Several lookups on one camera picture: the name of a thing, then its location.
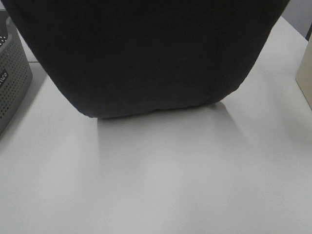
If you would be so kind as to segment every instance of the black fabric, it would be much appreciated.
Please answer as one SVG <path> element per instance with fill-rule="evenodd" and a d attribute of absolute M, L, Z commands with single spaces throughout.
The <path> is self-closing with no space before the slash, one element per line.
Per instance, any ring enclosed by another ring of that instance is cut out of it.
<path fill-rule="evenodd" d="M 215 103 L 254 65 L 288 0 L 2 0 L 90 117 Z"/>

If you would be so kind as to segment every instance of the beige box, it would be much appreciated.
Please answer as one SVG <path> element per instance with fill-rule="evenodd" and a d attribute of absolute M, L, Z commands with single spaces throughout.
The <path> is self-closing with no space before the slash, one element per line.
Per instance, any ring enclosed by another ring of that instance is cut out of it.
<path fill-rule="evenodd" d="M 296 81 L 312 108 L 312 37 L 302 58 Z"/>

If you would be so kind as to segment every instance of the fabric texture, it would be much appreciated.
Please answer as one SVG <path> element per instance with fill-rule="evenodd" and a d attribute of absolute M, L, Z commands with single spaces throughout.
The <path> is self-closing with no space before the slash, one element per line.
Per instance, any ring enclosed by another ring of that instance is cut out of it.
<path fill-rule="evenodd" d="M 63 95 L 108 118 L 222 100 L 288 0 L 2 0 Z"/>

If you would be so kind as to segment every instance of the dark gray cushion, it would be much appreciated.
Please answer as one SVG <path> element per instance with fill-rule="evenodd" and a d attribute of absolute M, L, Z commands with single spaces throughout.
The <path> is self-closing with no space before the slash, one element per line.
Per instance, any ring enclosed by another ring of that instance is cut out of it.
<path fill-rule="evenodd" d="M 254 65 L 288 0 L 2 0 L 90 117 L 215 103 Z"/>

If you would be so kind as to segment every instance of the perforated basket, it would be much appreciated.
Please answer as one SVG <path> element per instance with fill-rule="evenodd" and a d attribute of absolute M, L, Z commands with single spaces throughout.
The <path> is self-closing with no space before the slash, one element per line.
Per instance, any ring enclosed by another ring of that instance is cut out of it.
<path fill-rule="evenodd" d="M 32 80 L 15 25 L 10 17 L 1 23 L 6 30 L 0 31 L 0 133 L 18 109 Z"/>

